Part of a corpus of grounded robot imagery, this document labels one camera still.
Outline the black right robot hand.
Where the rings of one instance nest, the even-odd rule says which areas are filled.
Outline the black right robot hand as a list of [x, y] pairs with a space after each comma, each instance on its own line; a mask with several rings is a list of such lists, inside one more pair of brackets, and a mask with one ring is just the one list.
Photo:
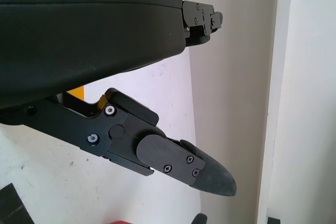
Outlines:
[[191, 224], [207, 224], [207, 215], [202, 213], [197, 214]]

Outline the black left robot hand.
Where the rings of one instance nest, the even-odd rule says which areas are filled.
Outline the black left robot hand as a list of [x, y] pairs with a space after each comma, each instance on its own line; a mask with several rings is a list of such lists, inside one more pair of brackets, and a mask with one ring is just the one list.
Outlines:
[[159, 116], [110, 88], [95, 103], [71, 89], [208, 42], [222, 13], [187, 0], [1, 0], [1, 123], [25, 125], [149, 176], [234, 196], [215, 159], [161, 131]]

